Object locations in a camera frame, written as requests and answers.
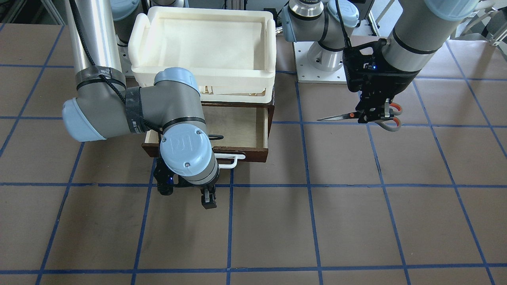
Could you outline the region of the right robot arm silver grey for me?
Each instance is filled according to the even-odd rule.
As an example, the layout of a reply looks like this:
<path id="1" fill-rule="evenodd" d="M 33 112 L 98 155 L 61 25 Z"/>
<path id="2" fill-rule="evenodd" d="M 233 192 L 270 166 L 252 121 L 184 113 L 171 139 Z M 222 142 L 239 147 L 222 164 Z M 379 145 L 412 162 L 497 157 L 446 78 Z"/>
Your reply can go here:
<path id="1" fill-rule="evenodd" d="M 65 101 L 62 119 L 77 141 L 99 141 L 154 130 L 159 155 L 154 169 L 158 191 L 197 186 L 201 204 L 214 209 L 220 167 L 213 153 L 201 97 L 192 72 L 169 67 L 154 85 L 126 87 L 111 2 L 67 0 L 78 96 Z"/>

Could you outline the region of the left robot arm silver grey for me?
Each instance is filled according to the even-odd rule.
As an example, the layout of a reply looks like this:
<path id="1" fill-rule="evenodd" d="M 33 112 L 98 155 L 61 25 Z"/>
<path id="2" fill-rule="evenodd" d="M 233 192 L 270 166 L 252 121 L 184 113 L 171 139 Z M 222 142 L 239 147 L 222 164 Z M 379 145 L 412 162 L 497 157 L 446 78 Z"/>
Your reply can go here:
<path id="1" fill-rule="evenodd" d="M 354 112 L 322 121 L 357 119 L 388 131 L 401 127 L 402 107 L 394 97 L 404 91 L 473 11 L 489 8 L 493 0 L 401 0 L 402 14 L 387 38 L 354 46 L 350 36 L 360 16 L 355 1 L 290 0 L 281 9 L 288 42 L 312 42 L 310 56 L 321 70 L 340 53 L 348 90 L 360 92 Z"/>

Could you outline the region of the grey metal arm base plate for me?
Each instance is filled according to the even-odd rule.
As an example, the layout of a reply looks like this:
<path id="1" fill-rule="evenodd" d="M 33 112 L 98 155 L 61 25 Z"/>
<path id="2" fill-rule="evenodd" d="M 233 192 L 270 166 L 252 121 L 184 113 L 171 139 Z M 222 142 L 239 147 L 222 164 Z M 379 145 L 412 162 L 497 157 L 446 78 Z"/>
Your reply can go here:
<path id="1" fill-rule="evenodd" d="M 296 42 L 293 46 L 300 83 L 347 83 L 342 51 L 326 50 L 318 42 Z"/>

